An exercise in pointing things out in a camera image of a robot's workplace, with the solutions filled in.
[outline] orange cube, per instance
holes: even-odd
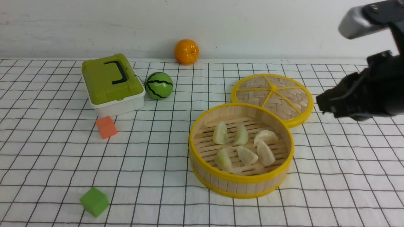
[[[115,124],[110,116],[96,120],[95,124],[97,125],[98,131],[103,139],[111,137],[117,133]]]

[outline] yellow rim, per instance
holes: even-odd
[[[282,163],[282,165],[280,165],[278,168],[274,169],[271,172],[265,173],[265,174],[261,174],[261,175],[256,175],[256,176],[240,176],[240,175],[234,175],[234,174],[230,174],[224,171],[221,171],[219,169],[216,169],[215,167],[209,165],[206,161],[204,161],[199,154],[196,152],[195,149],[195,145],[194,145],[194,131],[195,131],[195,127],[196,124],[200,121],[200,119],[202,117],[204,117],[206,114],[208,114],[209,112],[212,112],[216,109],[222,108],[222,107],[226,107],[226,106],[245,106],[245,107],[249,107],[249,108],[253,108],[253,109],[257,109],[257,110],[261,110],[264,111],[265,113],[273,116],[277,121],[279,121],[282,126],[286,129],[286,131],[288,132],[288,136],[290,138],[290,143],[291,143],[291,147],[290,147],[290,153],[288,158],[285,160],[284,163]],[[199,165],[206,170],[208,173],[210,173],[211,175],[215,176],[215,177],[219,177],[222,178],[224,180],[227,181],[232,181],[232,182],[236,182],[236,183],[259,183],[265,180],[269,180],[272,179],[276,176],[279,175],[280,172],[284,171],[286,168],[288,168],[290,162],[293,159],[293,155],[295,152],[295,145],[293,143],[293,137],[292,134],[290,132],[290,130],[288,129],[288,127],[286,126],[286,124],[275,114],[273,114],[272,112],[264,109],[264,108],[260,108],[258,106],[255,105],[251,105],[251,104],[245,104],[245,103],[228,103],[228,104],[223,104],[223,105],[219,105],[216,106],[212,109],[209,109],[207,111],[205,111],[203,114],[201,114],[201,116],[199,116],[196,121],[194,122],[194,124],[192,125],[191,128],[191,132],[189,133],[189,146],[190,146],[190,152],[192,152],[192,156],[195,158],[196,162],[199,163]]]
[[[223,196],[231,197],[231,198],[235,198],[235,199],[252,199],[252,198],[258,198],[258,197],[267,195],[267,194],[273,192],[277,187],[279,187],[279,185],[282,184],[283,180],[285,179],[285,177],[286,177],[286,175],[287,175],[287,174],[285,174],[285,175],[282,177],[282,179],[281,179],[275,186],[273,186],[272,188],[270,188],[270,189],[267,190],[267,191],[263,191],[263,192],[259,192],[259,193],[254,193],[254,194],[237,194],[237,193],[231,193],[231,192],[223,191],[223,190],[218,189],[217,187],[212,186],[212,185],[209,184],[205,179],[203,179],[201,176],[199,176],[199,174],[195,171],[195,168],[194,168],[194,166],[192,165],[192,163],[191,163],[191,168],[192,168],[192,171],[194,172],[196,178],[198,178],[198,180],[199,180],[203,185],[205,185],[207,188],[209,188],[210,190],[212,190],[212,191],[218,193],[219,195],[223,195]]]
[[[279,95],[279,93],[277,92],[277,90],[286,90],[286,89],[302,89],[306,95],[307,95],[307,99],[308,99],[308,104],[307,104],[307,108],[303,113],[300,113],[300,111],[298,111],[298,113],[300,113],[300,115],[298,117],[292,118],[292,119],[288,119],[288,120],[281,120],[283,123],[285,123],[287,125],[288,128],[293,128],[296,127],[300,124],[303,124],[310,116],[311,112],[313,111],[314,108],[314,101],[313,101],[313,97],[311,96],[309,90],[304,87],[304,85],[302,85],[301,83],[297,82],[296,80],[293,80],[291,78],[288,78],[286,76],[281,76],[281,75],[275,75],[275,74],[255,74],[252,76],[247,76],[241,80],[239,80],[234,86],[233,89],[231,91],[230,94],[230,99],[232,103],[238,103],[238,99],[237,99],[237,92],[238,91],[244,91],[244,90],[268,90],[270,91],[271,89],[268,88],[250,88],[250,89],[238,89],[239,86],[244,83],[245,81],[251,79],[251,78],[255,78],[255,77],[264,77],[266,79],[266,81],[268,82],[268,78],[267,77],[277,77],[277,78],[281,78],[281,79],[285,79],[287,81],[293,82],[295,83],[297,86],[294,87],[288,87],[288,88],[277,88],[273,93]],[[283,99],[285,99],[286,102],[288,102],[293,109],[296,110],[296,107],[290,103],[290,101],[288,99],[286,99],[285,97],[282,97]]]

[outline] green lid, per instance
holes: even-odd
[[[120,101],[144,90],[123,54],[85,61],[81,71],[91,103],[95,105]]]

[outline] green plastic box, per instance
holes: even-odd
[[[87,60],[82,75],[91,105],[100,118],[143,107],[145,88],[125,55]]]

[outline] yellow spoke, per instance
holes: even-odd
[[[269,95],[268,95],[267,98],[265,99],[264,103],[261,105],[261,108],[263,108],[263,107],[265,106],[265,104],[267,104],[267,102],[268,102],[268,100],[269,100],[269,97],[272,95],[272,92],[273,92],[273,91],[271,91],[271,92],[269,93]]]
[[[277,88],[276,90],[285,90],[285,89],[301,89],[301,87],[285,87],[285,88]]]
[[[289,99],[287,99],[285,96],[281,95],[279,92],[274,91],[275,94],[279,95],[281,98],[283,98],[289,105],[291,105],[293,107],[294,110],[296,110],[296,112],[298,112],[299,114],[302,114],[296,107],[295,105],[293,105]]]
[[[237,91],[251,91],[251,90],[271,90],[269,88],[248,88],[248,89],[238,89]]]
[[[271,84],[271,82],[269,81],[269,79],[268,79],[266,76],[264,76],[264,78],[265,78],[265,80],[268,82],[269,87],[271,87],[272,84]]]

